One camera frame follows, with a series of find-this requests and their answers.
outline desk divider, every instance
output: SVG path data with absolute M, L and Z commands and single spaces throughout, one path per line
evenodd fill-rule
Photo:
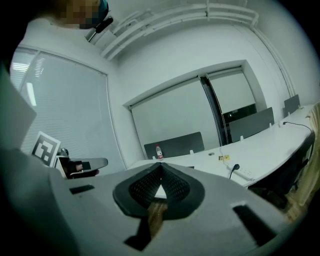
M 284 116 L 287 117 L 300 107 L 299 95 L 295 95 L 284 101 Z
M 189 155 L 192 150 L 194 153 L 204 151 L 205 146 L 201 132 L 195 132 L 188 135 L 166 139 L 162 141 L 145 144 L 144 149 L 148 159 L 157 158 L 156 145 L 159 145 L 164 158 L 173 158 Z
M 230 122 L 229 127 L 232 142 L 238 142 L 242 137 L 245 139 L 265 129 L 268 129 L 270 124 L 275 124 L 272 107 Z

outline black mesh cover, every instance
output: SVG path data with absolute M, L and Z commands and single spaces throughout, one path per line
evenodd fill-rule
M 168 202 L 168 210 L 163 215 L 164 220 L 189 216 L 205 197 L 205 189 L 198 180 L 166 163 L 155 163 L 118 184 L 113 191 L 113 198 L 124 214 L 146 217 L 147 209 L 160 185 Z

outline white desk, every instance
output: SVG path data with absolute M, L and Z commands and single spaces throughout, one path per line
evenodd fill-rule
M 275 123 L 271 128 L 246 138 L 244 141 L 191 155 L 164 158 L 161 162 L 186 167 L 194 166 L 195 172 L 199 170 L 229 178 L 230 169 L 223 161 L 219 161 L 222 152 L 223 155 L 230 156 L 230 162 L 233 164 L 239 164 L 254 173 L 254 180 L 252 181 L 248 181 L 236 173 L 231 176 L 231 179 L 241 186 L 251 186 L 282 166 L 303 144 L 310 134 L 310 130 L 300 125 L 290 123 L 283 125 L 282 123 L 285 121 L 292 122 L 311 128 L 310 120 L 306 116 L 312 107 L 313 105 L 302 107 L 281 120 L 280 126 L 279 123 Z M 130 169 L 156 162 L 159 161 L 140 160 L 130 166 Z M 162 187 L 160 187 L 156 197 L 166 198 Z

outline black vent slot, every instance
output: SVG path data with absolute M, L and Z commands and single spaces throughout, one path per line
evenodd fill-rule
M 95 187 L 92 185 L 84 185 L 84 186 L 73 187 L 73 188 L 70 188 L 69 190 L 70 190 L 71 194 L 75 195 L 75 194 L 82 193 L 82 192 L 85 192 L 88 190 L 93 190 L 94 188 Z
M 250 232 L 258 246 L 263 246 L 276 234 L 249 207 L 239 205 L 233 208 L 243 225 Z

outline white wall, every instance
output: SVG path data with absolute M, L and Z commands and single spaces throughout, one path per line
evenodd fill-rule
M 250 29 L 207 23 L 192 27 L 188 23 L 174 32 L 151 36 L 154 38 L 147 43 L 139 41 L 135 48 L 124 50 L 119 58 L 126 101 L 194 70 L 246 60 L 261 86 L 266 106 L 273 107 L 275 121 L 283 118 L 288 89 L 272 55 Z
M 20 46 L 57 54 L 107 74 L 110 111 L 114 119 L 115 133 L 118 131 L 120 136 L 115 139 L 119 139 L 118 143 L 125 164 L 123 169 L 143 159 L 132 115 L 120 104 L 124 100 L 116 63 L 102 58 L 100 50 L 88 43 L 81 31 L 59 28 L 50 25 L 45 19 L 38 19 L 29 24 Z
M 278 51 L 301 104 L 319 101 L 319 57 L 299 23 L 273 0 L 249 0 L 247 8 L 259 13 L 257 27 Z

